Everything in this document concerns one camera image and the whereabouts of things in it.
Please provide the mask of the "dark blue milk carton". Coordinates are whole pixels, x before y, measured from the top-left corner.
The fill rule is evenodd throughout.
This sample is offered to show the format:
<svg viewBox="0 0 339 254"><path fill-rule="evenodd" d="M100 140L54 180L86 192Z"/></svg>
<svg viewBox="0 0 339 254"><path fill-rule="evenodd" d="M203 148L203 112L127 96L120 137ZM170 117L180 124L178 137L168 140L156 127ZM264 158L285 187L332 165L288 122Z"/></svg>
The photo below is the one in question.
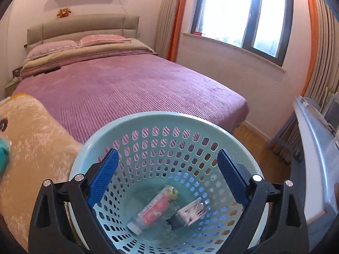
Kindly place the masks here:
<svg viewBox="0 0 339 254"><path fill-rule="evenodd" d="M193 202L179 209L173 216L166 220L166 223L174 231L180 228L191 226L206 214L207 209L199 197Z"/></svg>

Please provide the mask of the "purple bedspread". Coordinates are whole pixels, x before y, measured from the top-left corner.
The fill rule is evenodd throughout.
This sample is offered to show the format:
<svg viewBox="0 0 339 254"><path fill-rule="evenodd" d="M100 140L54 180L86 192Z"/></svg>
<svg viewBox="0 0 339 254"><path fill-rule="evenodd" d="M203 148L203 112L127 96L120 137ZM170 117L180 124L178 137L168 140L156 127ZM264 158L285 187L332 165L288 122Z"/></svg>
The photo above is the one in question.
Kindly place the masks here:
<svg viewBox="0 0 339 254"><path fill-rule="evenodd" d="M73 63L25 78L15 91L40 101L80 143L107 123L139 112L185 113L226 131L249 113L246 99L237 92L151 54Z"/></svg>

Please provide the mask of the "pink white tube package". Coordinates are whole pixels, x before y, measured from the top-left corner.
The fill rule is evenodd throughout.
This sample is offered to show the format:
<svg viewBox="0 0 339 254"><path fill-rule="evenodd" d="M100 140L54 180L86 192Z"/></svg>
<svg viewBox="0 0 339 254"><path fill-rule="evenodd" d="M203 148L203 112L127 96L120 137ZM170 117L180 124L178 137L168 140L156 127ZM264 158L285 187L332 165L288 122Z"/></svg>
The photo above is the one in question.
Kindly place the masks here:
<svg viewBox="0 0 339 254"><path fill-rule="evenodd" d="M173 186L165 186L159 193L126 225L135 235L140 235L157 221L179 197L179 191Z"/></svg>

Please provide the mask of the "beige orange curtain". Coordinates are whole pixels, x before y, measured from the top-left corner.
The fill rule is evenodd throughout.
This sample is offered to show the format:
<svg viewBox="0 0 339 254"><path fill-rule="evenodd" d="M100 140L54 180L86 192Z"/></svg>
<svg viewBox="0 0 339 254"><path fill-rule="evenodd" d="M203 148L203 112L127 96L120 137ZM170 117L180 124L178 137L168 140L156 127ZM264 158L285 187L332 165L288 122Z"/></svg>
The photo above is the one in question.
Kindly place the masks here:
<svg viewBox="0 0 339 254"><path fill-rule="evenodd" d="M177 57L187 0L161 0L155 33L155 51L174 62Z"/></svg>

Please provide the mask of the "white desk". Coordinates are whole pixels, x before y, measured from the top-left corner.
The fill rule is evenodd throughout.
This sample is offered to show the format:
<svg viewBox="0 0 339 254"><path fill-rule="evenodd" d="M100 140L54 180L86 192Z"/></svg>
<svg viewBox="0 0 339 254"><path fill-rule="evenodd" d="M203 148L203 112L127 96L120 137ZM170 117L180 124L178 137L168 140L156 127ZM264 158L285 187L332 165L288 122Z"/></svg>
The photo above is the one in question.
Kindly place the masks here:
<svg viewBox="0 0 339 254"><path fill-rule="evenodd" d="M304 215L312 250L338 215L335 194L335 184L338 183L338 145L324 117L310 101L301 96L295 98L294 112L304 154Z"/></svg>

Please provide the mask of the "yellow brown plush blanket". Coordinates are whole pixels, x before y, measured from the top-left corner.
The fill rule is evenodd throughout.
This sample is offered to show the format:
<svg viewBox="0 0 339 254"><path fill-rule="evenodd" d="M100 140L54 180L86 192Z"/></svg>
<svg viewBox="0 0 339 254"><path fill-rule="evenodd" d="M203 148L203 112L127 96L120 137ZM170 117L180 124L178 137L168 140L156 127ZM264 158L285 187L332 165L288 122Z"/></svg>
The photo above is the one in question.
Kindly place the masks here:
<svg viewBox="0 0 339 254"><path fill-rule="evenodd" d="M14 238L28 248L29 226L42 183L69 178L82 148L31 95L16 94L1 102L8 119L2 137L11 143L10 161L1 175L1 215Z"/></svg>

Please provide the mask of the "folded beige quilt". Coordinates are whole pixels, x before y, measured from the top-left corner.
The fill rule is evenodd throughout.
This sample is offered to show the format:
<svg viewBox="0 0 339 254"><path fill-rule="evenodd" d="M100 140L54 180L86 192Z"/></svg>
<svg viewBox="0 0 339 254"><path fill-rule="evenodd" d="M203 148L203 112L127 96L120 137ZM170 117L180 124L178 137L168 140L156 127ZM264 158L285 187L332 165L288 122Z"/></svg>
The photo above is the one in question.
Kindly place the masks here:
<svg viewBox="0 0 339 254"><path fill-rule="evenodd" d="M106 57L155 53L152 48L137 39L130 39L126 43L93 45L90 47L57 51L44 57L27 61L21 69L20 78L25 79L76 62Z"/></svg>

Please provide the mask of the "orange plush toy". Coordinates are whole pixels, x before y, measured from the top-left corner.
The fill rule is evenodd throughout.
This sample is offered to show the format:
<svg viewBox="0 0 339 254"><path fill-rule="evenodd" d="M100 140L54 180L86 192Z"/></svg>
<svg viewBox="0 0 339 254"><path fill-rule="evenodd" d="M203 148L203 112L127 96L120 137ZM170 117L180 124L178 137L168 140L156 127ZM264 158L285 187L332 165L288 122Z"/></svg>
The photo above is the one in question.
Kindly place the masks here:
<svg viewBox="0 0 339 254"><path fill-rule="evenodd" d="M71 13L72 11L70 10L69 7L61 8L59 9L59 12L57 13L57 17L58 18L68 17Z"/></svg>

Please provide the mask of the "beige padded headboard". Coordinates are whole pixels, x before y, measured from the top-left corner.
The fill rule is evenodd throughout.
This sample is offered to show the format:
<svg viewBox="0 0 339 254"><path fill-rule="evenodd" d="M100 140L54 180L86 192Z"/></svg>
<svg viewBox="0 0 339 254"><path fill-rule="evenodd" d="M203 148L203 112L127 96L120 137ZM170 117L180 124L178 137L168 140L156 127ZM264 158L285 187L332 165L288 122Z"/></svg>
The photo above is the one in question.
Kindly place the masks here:
<svg viewBox="0 0 339 254"><path fill-rule="evenodd" d="M89 35L119 35L137 38L140 17L130 14L83 14L43 22L27 29L24 48L33 48L46 43L73 40L79 41Z"/></svg>

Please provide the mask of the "pink pillow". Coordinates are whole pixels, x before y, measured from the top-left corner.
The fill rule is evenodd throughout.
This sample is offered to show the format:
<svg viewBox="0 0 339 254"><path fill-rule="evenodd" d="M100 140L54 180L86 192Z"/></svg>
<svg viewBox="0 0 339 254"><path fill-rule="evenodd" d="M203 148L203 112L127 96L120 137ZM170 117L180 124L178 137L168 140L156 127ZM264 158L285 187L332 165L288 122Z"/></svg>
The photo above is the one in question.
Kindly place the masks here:
<svg viewBox="0 0 339 254"><path fill-rule="evenodd" d="M41 44L33 48L28 53L26 61L32 61L41 57L45 57L55 52L67 51L70 49L76 49L78 47L79 47L78 43L72 40L62 40Z"/></svg>
<svg viewBox="0 0 339 254"><path fill-rule="evenodd" d="M106 44L120 44L130 43L131 39L127 39L119 35L89 35L83 37L78 45L80 47L90 47L94 45L106 45Z"/></svg>

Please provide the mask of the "mint green plastic laundry basket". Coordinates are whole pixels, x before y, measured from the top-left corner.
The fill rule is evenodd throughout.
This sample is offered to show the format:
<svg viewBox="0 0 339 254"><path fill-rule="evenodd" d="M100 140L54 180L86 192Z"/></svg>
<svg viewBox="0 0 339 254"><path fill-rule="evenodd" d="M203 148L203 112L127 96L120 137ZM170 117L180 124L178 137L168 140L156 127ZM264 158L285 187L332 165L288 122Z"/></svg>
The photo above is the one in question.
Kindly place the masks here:
<svg viewBox="0 0 339 254"><path fill-rule="evenodd" d="M70 175L84 174L110 149L118 151L119 165L94 214L123 253L216 253L243 211L218 168L219 150L251 174L261 173L250 152L217 125L181 113L145 112L98 130ZM140 235L128 230L128 222L167 185L179 191L178 199ZM166 220L199 197L207 214L173 231Z"/></svg>

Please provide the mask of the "beige nightstand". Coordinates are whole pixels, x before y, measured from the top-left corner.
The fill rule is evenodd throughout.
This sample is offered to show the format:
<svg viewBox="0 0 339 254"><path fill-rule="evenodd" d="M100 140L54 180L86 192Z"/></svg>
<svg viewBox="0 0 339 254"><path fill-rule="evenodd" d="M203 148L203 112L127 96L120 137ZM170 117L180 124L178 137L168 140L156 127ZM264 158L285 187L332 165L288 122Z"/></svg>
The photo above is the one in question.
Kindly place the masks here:
<svg viewBox="0 0 339 254"><path fill-rule="evenodd" d="M22 70L22 66L12 71L13 78L9 81L9 83L5 87L6 97L9 97L13 94L19 82L21 81L20 79L21 70Z"/></svg>

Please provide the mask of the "left pink pillow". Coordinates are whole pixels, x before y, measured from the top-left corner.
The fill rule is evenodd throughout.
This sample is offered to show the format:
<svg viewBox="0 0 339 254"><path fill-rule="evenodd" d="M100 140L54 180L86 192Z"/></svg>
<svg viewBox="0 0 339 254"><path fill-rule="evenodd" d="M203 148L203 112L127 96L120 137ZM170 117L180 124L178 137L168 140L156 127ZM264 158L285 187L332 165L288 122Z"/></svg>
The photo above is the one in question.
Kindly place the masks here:
<svg viewBox="0 0 339 254"><path fill-rule="evenodd" d="M76 49L78 47L79 47L78 43L72 40L62 40L41 44L33 48L28 53L26 61L32 61L41 57L45 57L55 52L67 51L70 49Z"/></svg>

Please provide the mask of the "dark framed window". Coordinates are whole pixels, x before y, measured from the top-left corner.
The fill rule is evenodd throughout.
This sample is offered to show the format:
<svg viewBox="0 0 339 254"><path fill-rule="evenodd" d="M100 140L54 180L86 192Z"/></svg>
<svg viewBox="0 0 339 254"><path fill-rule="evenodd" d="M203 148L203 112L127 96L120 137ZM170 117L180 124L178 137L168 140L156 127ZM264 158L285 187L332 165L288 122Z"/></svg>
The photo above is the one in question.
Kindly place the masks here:
<svg viewBox="0 0 339 254"><path fill-rule="evenodd" d="M191 33L282 66L293 11L294 0L197 0Z"/></svg>

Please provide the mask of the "right orange striped curtain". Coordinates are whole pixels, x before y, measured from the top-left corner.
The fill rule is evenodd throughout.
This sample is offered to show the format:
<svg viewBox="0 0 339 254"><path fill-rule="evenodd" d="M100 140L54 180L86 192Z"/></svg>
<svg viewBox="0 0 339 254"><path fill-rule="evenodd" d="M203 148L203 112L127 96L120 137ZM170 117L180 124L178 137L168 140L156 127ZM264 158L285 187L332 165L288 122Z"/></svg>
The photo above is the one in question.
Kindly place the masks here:
<svg viewBox="0 0 339 254"><path fill-rule="evenodd" d="M308 0L311 24L311 58L301 95L324 112L330 94L338 92L338 21L325 0ZM301 137L296 116L289 120L267 146L286 164L301 157Z"/></svg>

